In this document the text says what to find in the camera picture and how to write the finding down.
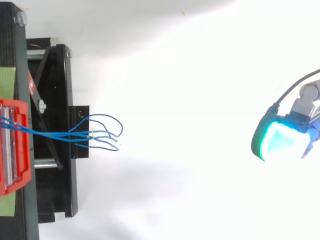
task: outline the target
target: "white background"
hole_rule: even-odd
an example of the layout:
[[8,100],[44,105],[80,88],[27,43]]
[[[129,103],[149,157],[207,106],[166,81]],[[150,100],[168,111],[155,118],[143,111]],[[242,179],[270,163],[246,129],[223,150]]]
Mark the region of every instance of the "white background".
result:
[[320,3],[15,4],[28,38],[73,50],[74,104],[124,125],[119,152],[77,160],[79,212],[41,224],[41,240],[320,238],[317,146],[294,163],[265,163],[250,147],[267,108],[320,68]]

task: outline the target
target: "metal rod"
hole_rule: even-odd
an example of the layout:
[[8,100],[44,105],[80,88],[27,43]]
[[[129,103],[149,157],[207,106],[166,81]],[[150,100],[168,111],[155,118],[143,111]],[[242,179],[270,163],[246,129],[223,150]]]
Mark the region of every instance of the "metal rod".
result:
[[53,158],[39,158],[34,160],[35,169],[53,169],[57,167],[56,161]]
[[45,54],[46,50],[28,50],[26,51],[26,58],[28,60],[41,60]]

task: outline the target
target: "robotic arm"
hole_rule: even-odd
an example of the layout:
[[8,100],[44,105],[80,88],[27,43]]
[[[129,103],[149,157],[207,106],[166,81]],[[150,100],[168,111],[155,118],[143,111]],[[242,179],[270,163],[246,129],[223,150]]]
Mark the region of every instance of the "robotic arm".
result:
[[278,115],[280,102],[301,82],[320,73],[320,69],[304,76],[292,85],[262,117],[252,138],[251,150],[263,161],[271,158],[304,158],[320,139],[320,107],[315,110],[314,102],[320,100],[320,80],[301,87],[300,98],[293,103],[286,116]]

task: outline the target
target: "glowing green light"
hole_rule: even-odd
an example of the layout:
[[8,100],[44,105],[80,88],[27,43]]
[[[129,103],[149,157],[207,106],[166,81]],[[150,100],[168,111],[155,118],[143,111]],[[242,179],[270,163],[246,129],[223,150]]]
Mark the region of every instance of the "glowing green light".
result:
[[264,161],[301,158],[309,142],[309,134],[275,121],[261,142],[260,156]]

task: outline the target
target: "bolt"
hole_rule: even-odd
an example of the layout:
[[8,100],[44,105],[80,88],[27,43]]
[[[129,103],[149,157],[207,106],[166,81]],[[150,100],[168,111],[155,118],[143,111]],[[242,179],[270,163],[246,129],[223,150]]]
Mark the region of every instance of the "bolt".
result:
[[19,11],[14,18],[14,22],[21,27],[25,27],[28,24],[28,17],[24,11]]
[[38,102],[38,109],[41,114],[43,114],[45,112],[45,110],[47,109],[47,105],[45,104],[45,102],[42,99],[39,100],[39,102]]
[[74,56],[73,52],[68,49],[65,51],[65,56],[68,58],[68,59],[72,59],[72,57]]

